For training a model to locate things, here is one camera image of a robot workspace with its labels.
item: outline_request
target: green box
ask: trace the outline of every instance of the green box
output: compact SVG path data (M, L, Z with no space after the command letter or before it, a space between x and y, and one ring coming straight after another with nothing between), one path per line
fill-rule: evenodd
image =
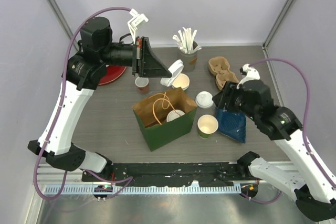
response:
M158 124L153 115L153 104L157 99L164 97L164 92L145 98L132 106L140 131L151 151L189 133L196 115L197 105L195 101L189 98L181 88L168 90L165 93L174 108L184 111L185 115L171 122L166 122L165 119L168 113L173 109L171 106L168 109L163 109L162 102L158 101L154 105L154 109L162 125ZM163 102L164 106L167 107L168 103L166 101Z

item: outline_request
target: table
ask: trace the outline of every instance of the table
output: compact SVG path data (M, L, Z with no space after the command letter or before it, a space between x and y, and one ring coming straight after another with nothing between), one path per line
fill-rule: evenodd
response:
M155 54L166 66L176 60L176 48L154 48ZM246 63L264 58L261 46L204 47L198 53L196 68L187 73L190 86L186 93L192 99L201 91L212 95L219 92L207 62L217 56L227 58L240 78L239 69ZM266 63L256 67L263 82L270 86L278 103L275 88ZM258 153L268 161L287 161L284 152L267 136L261 134L251 120L247 120L246 144L240 144L218 132L204 140L197 135L197 120L201 115L214 114L214 107L197 109L191 133L150 152L135 119L132 105L143 98L167 89L160 79L150 79L150 92L140 94L132 70L127 69L116 82L98 87L88 101L79 119L73 142L85 150L98 152L115 163L145 162L235 162L248 151Z

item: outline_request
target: brown cup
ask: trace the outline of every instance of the brown cup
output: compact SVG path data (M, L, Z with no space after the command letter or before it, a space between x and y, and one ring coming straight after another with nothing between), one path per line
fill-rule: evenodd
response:
M143 77L137 77L135 79L135 85L142 94L147 94L149 91L149 79Z

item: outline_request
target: green cup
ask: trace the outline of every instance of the green cup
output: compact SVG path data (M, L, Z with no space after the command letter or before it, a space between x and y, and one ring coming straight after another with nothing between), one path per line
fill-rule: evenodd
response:
M202 115L197 122L198 134L201 138L208 138L218 130L218 121L212 115Z

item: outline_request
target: white lid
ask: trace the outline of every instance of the white lid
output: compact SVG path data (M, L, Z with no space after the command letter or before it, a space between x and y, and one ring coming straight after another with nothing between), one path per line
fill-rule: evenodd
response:
M174 62L169 68L169 72L172 73L172 76L170 78L161 78L161 85L164 86L171 86L172 83L175 81L175 79L177 78L177 76L182 72L183 70L183 62L182 60L177 60L176 62Z
M185 113L182 110L172 110L167 115L167 122L171 122L175 120L176 118L179 118L180 116L183 116Z
M196 96L196 104L202 109L210 108L214 102L212 100L212 95L207 91L202 91Z

